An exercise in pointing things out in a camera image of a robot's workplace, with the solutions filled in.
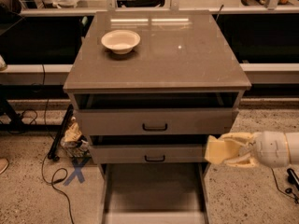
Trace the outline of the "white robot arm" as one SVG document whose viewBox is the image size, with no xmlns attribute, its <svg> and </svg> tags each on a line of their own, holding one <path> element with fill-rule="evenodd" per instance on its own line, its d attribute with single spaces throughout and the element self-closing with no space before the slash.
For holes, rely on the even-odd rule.
<svg viewBox="0 0 299 224">
<path fill-rule="evenodd" d="M 228 166 L 279 168 L 299 163 L 299 133 L 226 133 L 220 140 L 243 151 L 226 158 L 223 162 Z"/>
</svg>

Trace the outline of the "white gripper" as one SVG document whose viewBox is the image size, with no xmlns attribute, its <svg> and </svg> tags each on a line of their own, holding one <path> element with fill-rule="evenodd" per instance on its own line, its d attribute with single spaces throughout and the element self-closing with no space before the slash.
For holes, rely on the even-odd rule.
<svg viewBox="0 0 299 224">
<path fill-rule="evenodd" d="M 290 163 L 289 148 L 284 133 L 225 133 L 220 137 L 222 141 L 230 141 L 240 146 L 248 146 L 254 140 L 253 153 L 257 161 L 270 168 L 285 167 Z M 257 161 L 250 155 L 239 156 L 225 160 L 228 166 L 239 168 L 253 168 Z"/>
</svg>

